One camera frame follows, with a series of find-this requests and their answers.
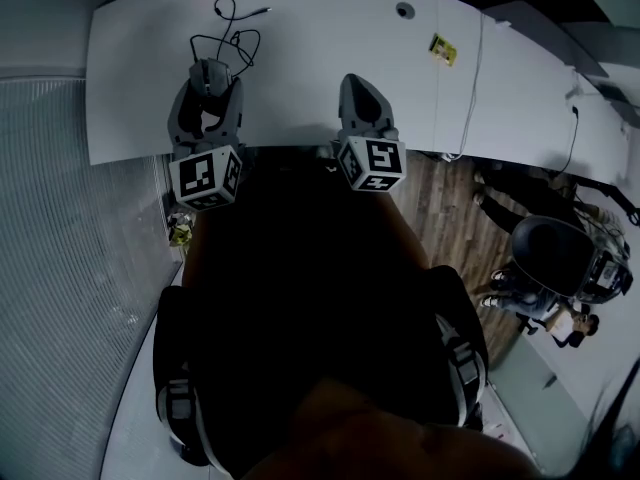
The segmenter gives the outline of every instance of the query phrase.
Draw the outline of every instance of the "shoe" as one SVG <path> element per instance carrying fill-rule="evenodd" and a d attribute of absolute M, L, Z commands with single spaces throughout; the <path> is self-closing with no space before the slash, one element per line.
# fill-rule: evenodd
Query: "shoe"
<path fill-rule="evenodd" d="M 491 279 L 493 281 L 506 281 L 509 278 L 506 270 L 494 270 L 491 272 Z"/>
<path fill-rule="evenodd" d="M 489 295 L 480 301 L 480 305 L 483 308 L 497 308 L 498 307 L 498 297 L 495 295 Z"/>
<path fill-rule="evenodd" d="M 316 158 L 330 159 L 333 158 L 333 151 L 331 146 L 317 146 Z"/>
<path fill-rule="evenodd" d="M 480 206 L 484 202 L 484 192 L 482 190 L 478 190 L 475 194 L 473 194 L 473 202 Z"/>

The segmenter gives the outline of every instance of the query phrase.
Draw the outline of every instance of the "person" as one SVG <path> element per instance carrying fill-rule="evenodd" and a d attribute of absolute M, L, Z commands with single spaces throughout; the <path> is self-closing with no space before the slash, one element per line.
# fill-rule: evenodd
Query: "person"
<path fill-rule="evenodd" d="M 604 234 L 621 256 L 629 257 L 629 246 L 624 240 L 624 227 L 617 215 L 609 210 L 582 201 L 571 201 L 550 188 L 545 180 L 514 170 L 476 171 L 474 181 L 508 194 L 533 215 L 561 220 L 585 231 L 595 239 L 601 239 Z M 473 201 L 487 217 L 509 234 L 513 233 L 524 218 L 502 206 L 484 190 L 477 191 L 473 195 Z"/>
<path fill-rule="evenodd" d="M 514 311 L 534 320 L 541 319 L 558 299 L 557 294 L 535 282 L 514 262 L 491 273 L 490 287 L 501 293 L 483 297 L 482 307 Z"/>
<path fill-rule="evenodd" d="M 585 337 L 598 332 L 600 318 L 560 303 L 555 310 L 552 309 L 551 317 L 540 323 L 560 348 L 567 345 L 578 348 Z"/>
<path fill-rule="evenodd" d="M 159 303 L 157 394 L 171 369 L 193 381 L 178 391 L 197 393 L 195 435 L 233 478 L 538 476 L 521 452 L 457 426 L 440 317 L 461 357 L 488 362 L 461 279 L 429 269 L 388 195 L 343 181 L 263 170 L 234 205 L 198 214 L 183 287 Z"/>

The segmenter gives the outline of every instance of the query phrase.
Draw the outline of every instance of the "white wall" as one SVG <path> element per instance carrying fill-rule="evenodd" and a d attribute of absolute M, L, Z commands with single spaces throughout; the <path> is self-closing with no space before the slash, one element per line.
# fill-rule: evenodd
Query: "white wall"
<path fill-rule="evenodd" d="M 84 75 L 93 10 L 105 0 L 0 0 L 0 76 Z"/>
<path fill-rule="evenodd" d="M 615 85 L 632 105 L 640 106 L 640 68 L 608 62 L 601 62 L 600 65 L 609 74 L 609 78 L 591 76 L 589 81 Z"/>
<path fill-rule="evenodd" d="M 489 372 L 496 393 L 544 470 L 541 473 L 561 476 L 580 455 L 588 420 L 561 382 L 548 384 L 552 377 L 549 366 L 523 337 Z"/>
<path fill-rule="evenodd" d="M 620 184 L 623 193 L 640 205 L 640 130 L 632 131 L 628 178 Z M 560 349 L 548 333 L 538 332 L 529 341 L 558 375 L 585 416 L 590 417 L 599 396 L 603 403 L 615 397 L 633 362 L 640 357 L 640 228 L 632 226 L 624 212 L 597 191 L 580 192 L 582 199 L 615 211 L 625 224 L 626 240 L 631 246 L 631 268 L 635 285 L 626 296 L 598 306 L 598 332 L 586 338 L 580 348 Z M 627 410 L 640 430 L 640 379 L 627 399 Z"/>

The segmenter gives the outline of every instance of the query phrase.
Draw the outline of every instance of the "curved white desk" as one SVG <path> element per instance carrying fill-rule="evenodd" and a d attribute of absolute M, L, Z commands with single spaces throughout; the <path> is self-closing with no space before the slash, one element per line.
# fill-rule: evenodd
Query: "curved white desk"
<path fill-rule="evenodd" d="M 214 0 L 119 0 L 94 13 L 87 69 L 91 163 L 171 152 L 166 121 L 192 64 L 189 37 L 221 36 Z M 478 10 L 456 0 L 236 0 L 234 24 L 256 28 L 262 44 L 245 88 L 240 137 L 250 146 L 322 144 L 340 127 L 340 81 L 353 72 L 391 102 L 407 147 L 458 153 L 476 66 Z M 395 11 L 416 11 L 412 20 Z M 229 12 L 228 1 L 220 6 Z M 628 138 L 602 97 L 565 100 L 572 69 L 518 32 L 484 18 L 477 104 L 465 155 L 560 169 L 580 124 L 568 172 L 604 182 L 626 174 Z M 458 50 L 453 67 L 429 53 L 438 32 Z M 200 56 L 217 44 L 196 40 Z M 251 51 L 249 35 L 243 44 Z M 242 64 L 231 48 L 221 60 Z"/>

